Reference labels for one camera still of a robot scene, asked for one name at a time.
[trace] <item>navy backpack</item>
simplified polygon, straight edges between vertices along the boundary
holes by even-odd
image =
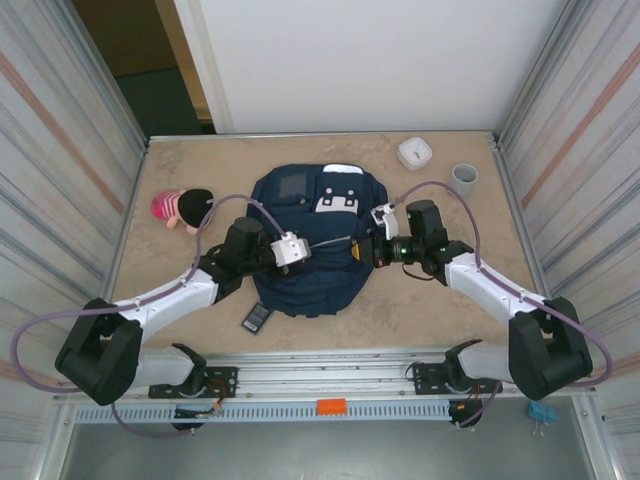
[[[311,248],[311,258],[291,265],[286,277],[253,277],[262,303],[308,317],[333,315],[349,305],[373,270],[353,258],[352,241],[379,228],[371,209],[387,203],[384,185],[354,165],[285,165],[258,180],[251,196]],[[249,205],[247,216],[276,234],[257,208]]]

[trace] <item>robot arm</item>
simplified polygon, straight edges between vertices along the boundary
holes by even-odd
[[[392,213],[383,207],[372,212],[376,221]],[[508,346],[472,340],[449,350],[436,376],[444,376],[443,381],[455,391],[468,390],[482,378],[515,383],[527,397],[539,400],[591,373],[593,366],[583,335],[523,299],[545,304],[579,323],[568,300],[548,300],[484,262],[478,266],[471,247],[448,239],[431,200],[407,205],[407,216],[411,236],[390,240],[372,237],[356,246],[354,255],[376,267],[394,262],[420,263],[425,273],[471,298],[509,332]]]
[[[257,220],[239,218],[224,243],[200,257],[193,275],[189,269],[166,285],[113,305],[99,298],[90,301],[85,310],[137,308],[79,318],[58,353],[56,369],[99,405],[115,402],[132,387],[182,385],[197,392],[206,367],[200,355],[181,344],[165,350],[141,347],[167,325],[229,296],[244,277],[286,275],[287,265],[310,255],[306,240],[292,233],[273,240]]]

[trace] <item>beige tabletop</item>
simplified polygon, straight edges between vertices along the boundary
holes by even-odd
[[[204,187],[216,197],[250,195],[255,182],[279,165],[352,163],[371,172],[395,198],[418,182],[448,181],[452,167],[470,163],[479,181],[468,198],[482,235],[482,256],[491,266],[532,288],[529,270],[484,132],[428,132],[433,149],[425,168],[409,172],[396,158],[402,141],[415,133],[202,138],[153,142],[146,158],[114,299],[144,293],[182,274],[190,265],[194,237],[179,225],[168,230],[150,212],[161,190]],[[423,188],[408,201],[433,199],[450,239],[473,246],[473,232],[457,200],[438,187]],[[220,243],[246,205],[224,204],[215,213],[203,248]],[[401,233],[408,233],[400,212]],[[240,326],[258,300],[251,279],[224,301],[168,326],[149,345],[182,342],[202,354],[336,348],[455,345],[471,338],[506,341],[506,331],[478,305],[438,282],[405,276],[399,265],[375,270],[353,303],[335,316],[290,318],[276,312],[259,335]]]

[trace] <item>orange tag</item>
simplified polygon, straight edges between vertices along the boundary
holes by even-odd
[[[318,400],[318,415],[346,415],[347,399],[346,398],[330,398],[327,400]]]

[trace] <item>gray cup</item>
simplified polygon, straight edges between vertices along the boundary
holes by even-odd
[[[451,170],[449,185],[463,197],[468,197],[478,182],[478,171],[466,163],[460,163]]]

